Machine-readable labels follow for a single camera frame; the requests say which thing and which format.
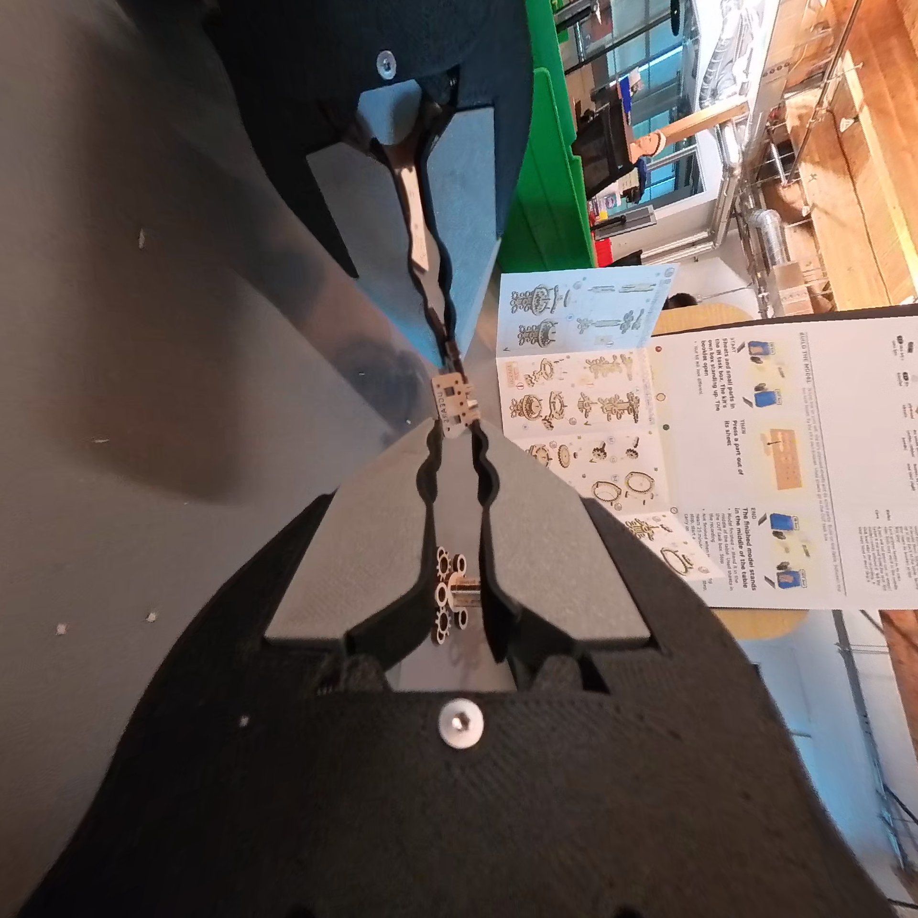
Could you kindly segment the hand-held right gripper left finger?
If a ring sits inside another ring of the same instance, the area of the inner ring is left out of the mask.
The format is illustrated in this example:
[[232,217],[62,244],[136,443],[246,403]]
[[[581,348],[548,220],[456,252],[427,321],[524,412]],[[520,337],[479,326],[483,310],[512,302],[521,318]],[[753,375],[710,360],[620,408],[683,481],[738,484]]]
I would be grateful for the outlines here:
[[433,504],[442,426],[429,419],[345,479],[265,632],[274,645],[403,660],[433,624]]

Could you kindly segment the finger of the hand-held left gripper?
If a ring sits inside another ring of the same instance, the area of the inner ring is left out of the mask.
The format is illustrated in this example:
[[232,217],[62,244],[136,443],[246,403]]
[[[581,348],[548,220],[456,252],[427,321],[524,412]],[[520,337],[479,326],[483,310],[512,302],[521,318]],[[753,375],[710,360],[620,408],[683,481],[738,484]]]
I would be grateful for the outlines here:
[[429,154],[427,178],[435,235],[451,272],[455,339],[465,355],[499,250],[492,107],[450,119]]
[[407,271],[407,230],[388,170],[337,143],[307,163],[357,271],[361,292],[426,359],[436,347]]

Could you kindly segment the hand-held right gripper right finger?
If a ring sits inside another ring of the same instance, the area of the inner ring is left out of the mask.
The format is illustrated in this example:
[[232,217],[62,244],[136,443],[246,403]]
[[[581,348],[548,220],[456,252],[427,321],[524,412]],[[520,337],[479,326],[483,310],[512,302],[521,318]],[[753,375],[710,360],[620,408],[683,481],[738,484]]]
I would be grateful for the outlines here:
[[578,492],[497,428],[472,429],[479,570],[498,661],[637,649],[651,634]]

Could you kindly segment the round wooden frame part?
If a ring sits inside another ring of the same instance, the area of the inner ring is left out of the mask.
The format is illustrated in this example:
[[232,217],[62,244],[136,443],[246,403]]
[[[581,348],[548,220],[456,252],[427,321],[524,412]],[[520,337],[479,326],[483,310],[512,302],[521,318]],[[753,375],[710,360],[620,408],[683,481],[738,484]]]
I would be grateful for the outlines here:
[[451,293],[452,265],[435,226],[426,175],[428,141],[419,130],[400,143],[385,146],[396,194],[407,230],[407,269],[421,299],[422,313],[433,335],[446,373],[467,380],[455,327]]

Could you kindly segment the small wooden connector piece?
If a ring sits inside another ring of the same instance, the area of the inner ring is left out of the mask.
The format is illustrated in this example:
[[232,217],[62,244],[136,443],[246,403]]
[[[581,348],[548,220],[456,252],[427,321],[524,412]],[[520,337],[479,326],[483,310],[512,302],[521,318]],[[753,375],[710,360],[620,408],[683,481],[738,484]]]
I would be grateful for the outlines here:
[[473,387],[462,372],[437,374],[430,384],[444,438],[457,439],[480,420]]

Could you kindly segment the green plastic bin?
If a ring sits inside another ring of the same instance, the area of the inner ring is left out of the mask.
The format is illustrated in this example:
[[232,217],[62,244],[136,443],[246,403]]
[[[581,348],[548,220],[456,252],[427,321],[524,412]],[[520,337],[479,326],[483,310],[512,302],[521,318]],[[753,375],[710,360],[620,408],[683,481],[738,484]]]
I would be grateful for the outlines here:
[[503,273],[595,267],[575,136],[569,110],[557,108],[552,75],[535,68],[530,136],[498,255]]
[[568,98],[565,68],[557,38],[555,11],[550,1],[526,1],[534,70],[547,76],[549,95],[557,113],[558,130],[568,147],[574,142],[577,129]]

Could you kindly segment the wooden flower-disc rod assembly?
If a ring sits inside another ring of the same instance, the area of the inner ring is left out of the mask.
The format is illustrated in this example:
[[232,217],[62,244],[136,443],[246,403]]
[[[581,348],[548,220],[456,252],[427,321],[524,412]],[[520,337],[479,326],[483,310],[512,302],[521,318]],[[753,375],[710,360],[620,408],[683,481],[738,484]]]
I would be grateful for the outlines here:
[[472,613],[481,609],[480,581],[468,575],[463,554],[451,555],[442,546],[435,554],[434,614],[431,641],[443,646],[453,632],[468,629]]

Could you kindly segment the folded assembly instruction sheet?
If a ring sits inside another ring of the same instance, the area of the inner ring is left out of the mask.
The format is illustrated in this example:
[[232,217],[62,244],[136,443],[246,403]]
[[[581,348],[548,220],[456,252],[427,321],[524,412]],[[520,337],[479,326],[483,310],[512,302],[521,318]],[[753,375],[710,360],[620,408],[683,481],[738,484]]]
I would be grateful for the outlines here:
[[624,522],[677,575],[725,577],[672,502],[650,338],[678,267],[503,273],[496,366],[504,435]]

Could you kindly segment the white instruction board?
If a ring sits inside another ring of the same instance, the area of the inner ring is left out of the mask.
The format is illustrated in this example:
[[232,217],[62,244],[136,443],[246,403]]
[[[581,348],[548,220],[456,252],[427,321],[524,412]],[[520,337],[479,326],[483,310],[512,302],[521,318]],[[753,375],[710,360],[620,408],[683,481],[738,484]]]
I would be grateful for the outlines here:
[[672,333],[651,366],[709,606],[916,608],[916,306]]

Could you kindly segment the silver ventilation duct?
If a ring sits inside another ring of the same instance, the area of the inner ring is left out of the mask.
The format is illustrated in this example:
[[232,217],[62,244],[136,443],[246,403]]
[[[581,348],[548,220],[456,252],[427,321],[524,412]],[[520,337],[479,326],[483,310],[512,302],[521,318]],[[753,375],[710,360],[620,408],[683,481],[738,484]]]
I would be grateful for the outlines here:
[[785,234],[785,223],[781,214],[773,208],[755,208],[747,217],[748,225],[755,230],[768,268],[790,264]]

